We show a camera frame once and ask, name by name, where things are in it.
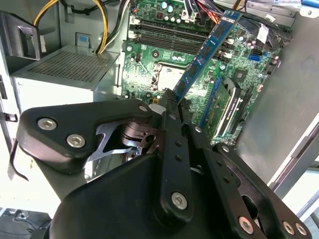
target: power supply vent grille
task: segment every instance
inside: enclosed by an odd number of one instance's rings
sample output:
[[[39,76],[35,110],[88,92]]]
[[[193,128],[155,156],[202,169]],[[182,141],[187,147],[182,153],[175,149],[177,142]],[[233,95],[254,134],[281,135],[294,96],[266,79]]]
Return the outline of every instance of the power supply vent grille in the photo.
[[[67,78],[76,81],[93,82],[103,71],[108,59],[62,51],[28,71]]]

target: motherboard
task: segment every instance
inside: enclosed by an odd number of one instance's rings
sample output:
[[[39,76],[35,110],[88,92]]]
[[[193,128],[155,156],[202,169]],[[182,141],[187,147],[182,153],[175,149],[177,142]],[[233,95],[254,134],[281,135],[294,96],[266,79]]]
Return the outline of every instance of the motherboard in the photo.
[[[214,26],[208,17],[189,16],[182,1],[133,1],[121,97],[157,104],[166,89],[173,90]],[[236,143],[264,81],[280,64],[279,51],[262,49],[256,36],[239,24],[233,27],[185,96],[191,100],[192,121],[211,144]]]

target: silver bolt head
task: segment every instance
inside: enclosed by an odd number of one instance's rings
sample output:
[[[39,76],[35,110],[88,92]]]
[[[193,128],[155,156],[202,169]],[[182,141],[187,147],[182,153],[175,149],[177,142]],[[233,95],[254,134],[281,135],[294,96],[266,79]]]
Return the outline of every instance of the silver bolt head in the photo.
[[[38,121],[38,126],[43,130],[54,130],[57,124],[52,119],[43,118]]]
[[[223,150],[224,150],[225,152],[229,153],[229,148],[228,148],[228,147],[222,146],[222,148],[223,148]]]
[[[85,139],[78,134],[69,135],[66,142],[73,148],[82,148],[85,145]]]
[[[178,209],[185,210],[187,208],[187,200],[182,193],[174,192],[171,200]]]
[[[296,228],[302,235],[307,236],[307,231],[299,223],[296,223]]]
[[[250,223],[250,221],[245,218],[245,217],[240,217],[238,219],[238,222],[239,222],[239,225],[241,226],[241,228],[247,232],[248,234],[252,234],[254,233],[254,228],[253,228],[253,225]]]
[[[146,109],[145,106],[140,106],[140,110],[141,110],[141,111],[144,111],[144,112],[148,111],[148,109]]]
[[[287,231],[289,234],[291,234],[291,235],[294,235],[294,234],[295,234],[294,229],[292,228],[292,226],[290,226],[289,223],[283,222],[283,225],[284,225],[284,228],[286,229],[286,231]]]
[[[201,133],[202,131],[201,131],[201,128],[200,127],[198,127],[198,126],[195,126],[195,130],[197,131],[197,132],[199,132],[199,133]]]

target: red wire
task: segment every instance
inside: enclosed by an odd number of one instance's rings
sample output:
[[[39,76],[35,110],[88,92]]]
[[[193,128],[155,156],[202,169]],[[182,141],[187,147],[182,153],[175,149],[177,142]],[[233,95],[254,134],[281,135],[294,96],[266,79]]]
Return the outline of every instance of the red wire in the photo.
[[[210,18],[213,22],[215,22],[216,24],[218,23],[218,20],[215,18],[216,15],[214,16],[213,13],[207,11],[200,3],[198,3],[198,5],[200,6],[201,9],[203,9],[204,12],[207,13],[207,15],[209,16],[209,18]]]

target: memory chip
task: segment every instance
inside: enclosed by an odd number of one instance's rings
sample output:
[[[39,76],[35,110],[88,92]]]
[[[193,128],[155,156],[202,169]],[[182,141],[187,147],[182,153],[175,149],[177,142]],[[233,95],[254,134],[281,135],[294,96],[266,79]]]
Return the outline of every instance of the memory chip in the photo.
[[[233,75],[234,80],[236,80],[239,83],[244,82],[246,75],[247,75],[247,70],[243,70],[243,69],[236,69]]]

